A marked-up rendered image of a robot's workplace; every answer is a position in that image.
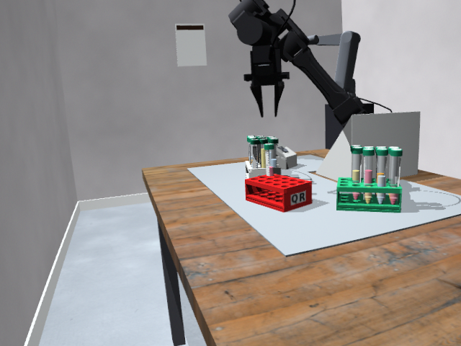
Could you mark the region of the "white tube rack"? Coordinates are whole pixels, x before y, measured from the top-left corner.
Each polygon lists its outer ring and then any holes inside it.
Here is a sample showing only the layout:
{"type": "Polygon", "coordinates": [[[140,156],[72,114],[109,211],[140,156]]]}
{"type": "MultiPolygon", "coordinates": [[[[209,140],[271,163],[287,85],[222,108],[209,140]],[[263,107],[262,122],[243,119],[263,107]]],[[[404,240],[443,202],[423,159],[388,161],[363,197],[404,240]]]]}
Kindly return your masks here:
{"type": "MultiPolygon", "coordinates": [[[[259,177],[262,175],[266,175],[267,171],[266,168],[261,168],[261,165],[258,163],[257,169],[252,169],[252,165],[250,165],[249,161],[245,161],[246,164],[246,179],[259,177]]],[[[281,167],[277,163],[277,167],[274,167],[274,174],[281,175],[281,167]]]]}

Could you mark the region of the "red test tube rack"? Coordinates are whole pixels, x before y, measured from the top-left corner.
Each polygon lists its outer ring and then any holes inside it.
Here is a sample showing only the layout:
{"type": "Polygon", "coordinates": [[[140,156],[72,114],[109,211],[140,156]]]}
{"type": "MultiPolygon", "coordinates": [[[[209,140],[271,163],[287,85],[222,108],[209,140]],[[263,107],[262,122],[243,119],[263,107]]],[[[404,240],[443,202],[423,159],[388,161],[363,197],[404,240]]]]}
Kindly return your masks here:
{"type": "Polygon", "coordinates": [[[245,190],[247,201],[283,213],[312,204],[312,182],[303,179],[262,175],[245,179],[245,190]]]}

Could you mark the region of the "conical tube with yellow liquid and green cap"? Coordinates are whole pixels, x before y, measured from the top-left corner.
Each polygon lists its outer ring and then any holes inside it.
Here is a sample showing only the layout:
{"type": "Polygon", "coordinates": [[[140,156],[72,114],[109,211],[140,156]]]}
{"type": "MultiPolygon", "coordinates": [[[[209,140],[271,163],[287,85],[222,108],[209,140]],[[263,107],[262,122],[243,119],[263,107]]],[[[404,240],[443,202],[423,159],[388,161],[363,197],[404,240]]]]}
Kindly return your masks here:
{"type": "Polygon", "coordinates": [[[259,139],[259,144],[260,145],[260,162],[261,162],[261,168],[266,168],[266,156],[265,156],[265,151],[264,150],[264,144],[268,143],[268,139],[259,139]]]}

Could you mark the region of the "green test tube rack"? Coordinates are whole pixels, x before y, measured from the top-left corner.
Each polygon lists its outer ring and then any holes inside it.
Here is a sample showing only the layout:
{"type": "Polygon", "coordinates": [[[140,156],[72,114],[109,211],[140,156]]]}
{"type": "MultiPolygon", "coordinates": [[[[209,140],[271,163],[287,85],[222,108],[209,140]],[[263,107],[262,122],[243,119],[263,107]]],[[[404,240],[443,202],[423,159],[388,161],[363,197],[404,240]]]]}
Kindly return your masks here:
{"type": "Polygon", "coordinates": [[[364,178],[360,183],[352,183],[351,177],[339,177],[336,191],[336,210],[347,211],[364,211],[364,212],[383,212],[383,213],[400,213],[402,187],[391,187],[389,179],[385,187],[378,187],[375,178],[372,178],[372,187],[364,186],[364,178]],[[385,195],[385,201],[379,204],[377,197],[372,195],[370,204],[366,203],[363,194],[357,200],[354,200],[353,194],[340,192],[375,192],[375,193],[400,193],[395,205],[391,205],[390,198],[385,195]],[[357,208],[362,207],[362,208],[357,208]],[[398,209],[396,209],[398,208],[398,209]]]}

